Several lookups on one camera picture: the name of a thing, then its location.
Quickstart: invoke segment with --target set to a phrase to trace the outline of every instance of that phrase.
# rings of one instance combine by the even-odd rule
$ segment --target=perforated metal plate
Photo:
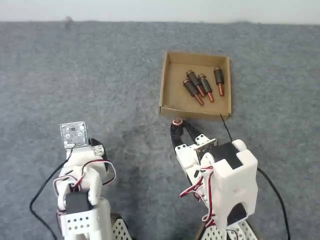
[[[125,222],[119,218],[112,227],[113,240],[132,240]]]
[[[227,240],[227,234],[231,240],[258,240],[245,220],[233,224],[228,230],[219,230],[216,226],[210,226],[204,231],[201,240]]]

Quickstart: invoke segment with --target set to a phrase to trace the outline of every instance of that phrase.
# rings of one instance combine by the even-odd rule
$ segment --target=black cylinder
[[[182,125],[175,126],[171,123],[170,135],[171,135],[173,149],[184,144],[184,142],[181,139],[181,136],[183,135],[183,133],[184,133],[184,129]]]
[[[224,79],[224,75],[222,73],[221,68],[216,68],[213,72],[214,72],[215,83],[217,85],[225,84],[225,79]]]
[[[202,87],[206,93],[212,93],[212,88],[211,88],[208,80],[206,79],[206,76],[203,75],[202,77],[200,77],[200,82],[201,82]]]
[[[190,95],[192,97],[194,97],[195,94],[198,93],[198,89],[196,88],[196,86],[193,84],[192,81],[190,81],[188,79],[183,81],[183,86],[188,90],[188,92],[190,93]]]
[[[195,75],[195,73],[193,71],[191,71],[191,70],[187,71],[186,76],[190,81],[193,82],[194,85],[198,86],[201,84],[199,79],[197,78],[197,76]]]

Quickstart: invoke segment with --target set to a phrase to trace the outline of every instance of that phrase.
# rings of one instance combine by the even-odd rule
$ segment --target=wire
[[[291,239],[291,235],[290,235],[290,229],[289,229],[289,223],[288,223],[288,216],[287,216],[287,211],[286,211],[286,207],[285,207],[285,203],[279,193],[279,191],[277,190],[276,186],[274,185],[274,183],[271,181],[271,179],[268,177],[268,175],[261,169],[261,168],[257,168],[257,170],[262,174],[262,176],[264,176],[264,178],[267,180],[267,182],[270,184],[271,188],[273,189],[273,191],[275,192],[276,196],[279,199],[279,202],[281,204],[281,208],[282,208],[282,212],[283,212],[283,217],[284,217],[284,222],[285,222],[285,229],[286,229],[286,233],[288,235],[288,240]]]
[[[202,217],[202,221],[205,222],[205,227],[208,228],[210,226],[214,226],[215,224],[215,220],[213,219],[213,216],[215,216],[215,214],[212,213],[212,193],[211,193],[211,176],[214,172],[212,171],[209,174],[208,177],[208,213],[206,215],[204,215]]]
[[[203,169],[205,171],[207,171],[207,170],[211,170],[212,168],[209,166],[209,167],[204,167]],[[201,220],[205,223],[206,228],[216,225],[215,220],[213,219],[215,214],[212,213],[213,208],[212,208],[212,193],[211,193],[211,176],[213,173],[214,172],[212,171],[209,174],[208,180],[207,180],[208,181],[207,182],[207,184],[208,184],[208,213],[201,218]],[[204,179],[203,176],[199,177],[198,181],[194,185],[188,187],[186,190],[184,190],[182,193],[180,193],[180,197],[182,198],[189,193],[193,193],[193,196],[198,201],[202,200],[205,203],[203,196],[201,196],[201,194],[197,192],[197,189],[199,189],[200,187],[203,186],[203,183],[202,183],[203,179]]]
[[[113,181],[116,179],[116,177],[117,177],[117,172],[116,172],[116,169],[115,169],[114,165],[112,164],[112,162],[110,162],[110,161],[108,161],[108,160],[102,160],[102,159],[91,160],[91,161],[86,162],[86,163],[82,166],[81,177],[80,177],[79,180],[73,185],[73,187],[72,187],[73,190],[75,190],[76,187],[78,187],[78,186],[81,184],[81,181],[83,180],[83,178],[84,178],[84,176],[85,176],[85,174],[86,174],[85,171],[84,171],[84,170],[85,170],[85,167],[88,166],[88,165],[90,165],[90,164],[94,164],[94,163],[107,163],[107,164],[110,164],[110,166],[111,166],[112,169],[113,169],[113,172],[114,172],[113,177],[112,177],[110,180],[102,183],[102,185],[108,185],[108,184],[110,184],[111,182],[113,182]]]
[[[201,184],[201,182],[202,182],[203,179],[204,179],[203,176],[199,177],[198,181],[197,181],[194,185],[188,187],[186,190],[184,190],[182,193],[179,194],[180,198],[182,198],[182,197],[184,197],[185,195],[187,195],[188,193],[190,193],[190,191],[195,190],[196,187]]]
[[[233,229],[226,229],[226,231],[231,231],[235,233],[236,240],[238,240],[238,233]]]
[[[68,178],[72,178],[75,182],[78,181],[78,179],[76,179],[76,178],[75,178],[74,176],[72,176],[72,175],[59,176],[59,177],[57,177],[55,180],[53,180],[52,185],[53,185],[53,189],[54,189],[54,194],[55,194],[55,196],[57,196],[57,197],[59,196],[58,189],[57,189],[57,181],[67,180]]]
[[[61,163],[51,174],[50,176],[44,181],[44,183],[41,185],[40,189],[38,190],[38,192],[34,195],[34,197],[32,198],[30,204],[29,204],[29,210],[32,213],[32,215],[38,219],[51,233],[52,237],[54,240],[58,240],[55,232],[51,229],[51,227],[34,211],[33,209],[33,205],[35,203],[35,201],[38,199],[39,195],[42,193],[42,191],[44,190],[45,186],[48,184],[48,182],[50,181],[50,179],[66,164],[66,162],[69,161],[71,154],[73,152],[73,148],[71,148],[70,154],[69,156],[66,158],[66,160]]]
[[[226,122],[225,122],[225,120],[224,120],[224,117],[222,116],[221,113],[220,113],[220,117],[221,117],[221,119],[222,119],[222,122],[223,122],[223,125],[224,125],[224,127],[225,127],[225,130],[228,132],[230,141],[233,142],[232,137],[231,137],[230,132],[229,132],[229,129],[228,129],[228,127],[227,127],[227,125],[226,125]]]

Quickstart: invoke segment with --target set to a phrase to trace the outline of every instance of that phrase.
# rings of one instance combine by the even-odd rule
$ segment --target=copper screw
[[[212,95],[212,88],[210,87],[210,84],[209,84],[208,80],[206,79],[206,76],[203,73],[201,73],[201,74],[199,74],[198,78],[202,84],[202,87],[204,88],[204,91],[208,94],[210,102],[213,103],[215,101],[215,99],[214,99],[214,96]]]
[[[203,91],[201,84],[200,84],[200,81],[197,78],[197,76],[195,75],[194,71],[192,71],[192,70],[187,71],[186,76],[188,77],[189,80],[191,80],[193,82],[193,84],[196,86],[196,88],[198,89],[201,96],[204,98],[206,96],[206,94]]]
[[[219,94],[220,94],[220,96],[224,96],[225,95],[225,91],[224,91],[225,80],[224,80],[224,76],[222,74],[222,70],[220,67],[215,67],[213,72],[214,72],[215,82],[219,88]]]
[[[199,94],[197,93],[197,88],[195,88],[195,85],[192,81],[190,81],[188,78],[183,81],[183,86],[188,90],[188,92],[191,94],[192,97],[195,97],[195,99],[198,101],[198,103],[203,106],[205,103],[202,101],[202,99],[199,97]]]

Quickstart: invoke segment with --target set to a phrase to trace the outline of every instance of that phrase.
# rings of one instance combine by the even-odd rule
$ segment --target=black cable
[[[282,208],[282,212],[283,212],[283,217],[284,217],[284,222],[285,222],[285,229],[286,229],[286,233],[288,235],[288,240],[291,239],[291,235],[290,235],[290,229],[289,229],[289,223],[288,223],[288,216],[287,216],[287,212],[286,212],[286,207],[285,207],[285,203],[279,193],[279,191],[277,190],[276,186],[273,184],[273,182],[271,181],[271,179],[268,177],[268,175],[261,170],[261,168],[257,168],[257,170],[262,174],[262,176],[264,176],[264,178],[267,180],[267,182],[270,184],[271,188],[273,189],[273,191],[275,192],[276,196],[278,197],[280,204],[281,204],[281,208]]]
[[[32,198],[30,204],[29,204],[29,210],[30,212],[33,214],[33,216],[35,216],[36,219],[38,219],[51,233],[52,237],[54,240],[58,240],[55,232],[51,229],[51,227],[34,211],[33,209],[33,205],[35,203],[35,201],[37,200],[37,198],[39,197],[39,195],[41,194],[41,192],[44,190],[45,186],[47,185],[47,183],[50,181],[50,179],[65,165],[66,162],[69,161],[71,154],[73,152],[73,148],[71,149],[71,152],[69,154],[69,156],[66,158],[66,160],[61,163],[51,174],[50,176],[44,181],[44,183],[41,185],[40,189],[38,190],[38,192],[34,195],[34,197]]]
[[[221,119],[222,119],[222,122],[223,122],[223,125],[224,125],[224,127],[225,127],[225,130],[228,132],[230,141],[232,142],[233,140],[232,140],[232,137],[231,137],[231,135],[230,135],[229,129],[228,129],[228,127],[227,127],[227,125],[226,125],[226,122],[225,122],[225,120],[224,120],[224,117],[221,115],[221,113],[220,113],[220,117],[221,117]]]

